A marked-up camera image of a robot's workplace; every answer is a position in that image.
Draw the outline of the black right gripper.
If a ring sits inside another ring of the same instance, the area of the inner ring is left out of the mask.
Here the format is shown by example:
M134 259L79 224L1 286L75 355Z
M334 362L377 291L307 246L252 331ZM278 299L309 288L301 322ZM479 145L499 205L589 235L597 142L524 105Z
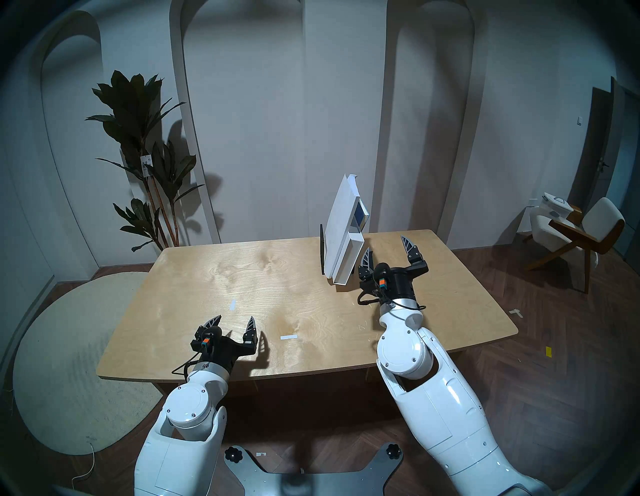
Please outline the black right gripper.
M428 272L429 268L416 244L401 235L406 251L408 267L390 267L379 263L374 268L373 252L370 247L364 251L359 265L360 303L392 303L395 300L408 300L417 303L413 280ZM362 300L365 295L374 299Z

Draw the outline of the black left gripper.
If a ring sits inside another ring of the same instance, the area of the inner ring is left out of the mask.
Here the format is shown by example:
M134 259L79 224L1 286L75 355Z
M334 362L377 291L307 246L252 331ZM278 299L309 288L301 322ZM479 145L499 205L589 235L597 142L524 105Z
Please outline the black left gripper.
M196 354L200 354L199 364L215 364L230 375L239 357L256 353L257 327L254 317L251 316L243 335L243 342L240 343L226 336L220 337L222 335L222 329L219 326L221 320L222 316L217 315L201 325L196 331L196 339L191 341L191 348Z

